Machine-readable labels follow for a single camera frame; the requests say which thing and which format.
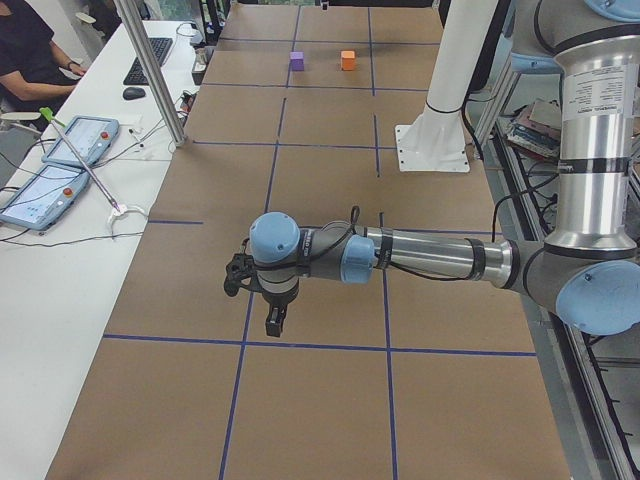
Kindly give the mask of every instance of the white table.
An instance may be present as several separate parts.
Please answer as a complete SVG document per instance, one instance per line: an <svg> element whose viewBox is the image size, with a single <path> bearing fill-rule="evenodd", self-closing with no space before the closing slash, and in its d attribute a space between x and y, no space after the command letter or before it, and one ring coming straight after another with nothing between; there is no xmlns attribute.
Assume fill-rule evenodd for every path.
<svg viewBox="0 0 640 480"><path fill-rule="evenodd" d="M175 39L162 67L174 99L183 90L197 88L191 78L195 55L189 39L176 35L179 24L146 22L149 36ZM107 156L135 141L129 128L135 126L144 135L161 118L149 87L143 99L122 99L122 80L134 58L121 26L57 115L62 121L82 114L124 123ZM50 129L43 138L55 136ZM118 201L148 210L174 147L166 128L144 144L144 149L133 149L98 169L97 175ZM41 154L34 148L22 166L37 170ZM8 185L20 186L29 177L17 172ZM90 185L44 236L29 232L16 241L52 244L107 235L110 210L98 188ZM141 232L145 225L144 217L131 215L116 221L115 233ZM0 227L0 238L20 231ZM139 240L136 236L56 248L0 243L0 478L46 475Z"/></svg>

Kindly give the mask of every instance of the black shirt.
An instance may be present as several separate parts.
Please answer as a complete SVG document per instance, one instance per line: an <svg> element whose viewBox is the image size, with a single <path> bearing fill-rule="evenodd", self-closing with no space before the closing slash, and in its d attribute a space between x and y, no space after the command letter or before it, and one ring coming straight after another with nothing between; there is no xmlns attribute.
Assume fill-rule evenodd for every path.
<svg viewBox="0 0 640 480"><path fill-rule="evenodd" d="M51 52L53 30L25 0L3 0L11 15L0 15L0 76L19 71L29 83L71 85L58 69ZM64 97L24 102L0 85L0 94L16 110L51 106L57 110Z"/></svg>

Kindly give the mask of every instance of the cube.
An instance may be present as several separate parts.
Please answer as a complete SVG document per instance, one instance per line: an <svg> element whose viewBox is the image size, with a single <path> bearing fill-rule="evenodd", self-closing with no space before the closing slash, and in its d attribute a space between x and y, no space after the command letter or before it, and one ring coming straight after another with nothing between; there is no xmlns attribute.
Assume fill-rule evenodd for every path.
<svg viewBox="0 0 640 480"><path fill-rule="evenodd" d="M356 69L356 52L353 50L342 50L340 52L340 68L345 71Z"/></svg>
<svg viewBox="0 0 640 480"><path fill-rule="evenodd" d="M304 53L291 52L289 55L289 64L294 72L304 71Z"/></svg>

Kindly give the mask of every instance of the warning label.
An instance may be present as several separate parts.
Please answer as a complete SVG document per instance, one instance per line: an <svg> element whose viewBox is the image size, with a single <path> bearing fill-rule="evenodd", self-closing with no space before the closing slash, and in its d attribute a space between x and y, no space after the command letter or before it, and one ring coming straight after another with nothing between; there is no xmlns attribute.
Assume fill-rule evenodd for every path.
<svg viewBox="0 0 640 480"><path fill-rule="evenodd" d="M565 79L563 120L622 114L633 117L638 65L604 67Z"/></svg>

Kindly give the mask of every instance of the purple cube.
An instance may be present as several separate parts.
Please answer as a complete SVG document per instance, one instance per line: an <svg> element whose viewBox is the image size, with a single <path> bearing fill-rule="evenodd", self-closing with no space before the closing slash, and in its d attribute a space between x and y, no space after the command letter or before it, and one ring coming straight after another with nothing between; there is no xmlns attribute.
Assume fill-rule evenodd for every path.
<svg viewBox="0 0 640 480"><path fill-rule="evenodd" d="M291 70L294 72L303 72L304 71L304 53L302 52L291 52L289 55Z"/></svg>

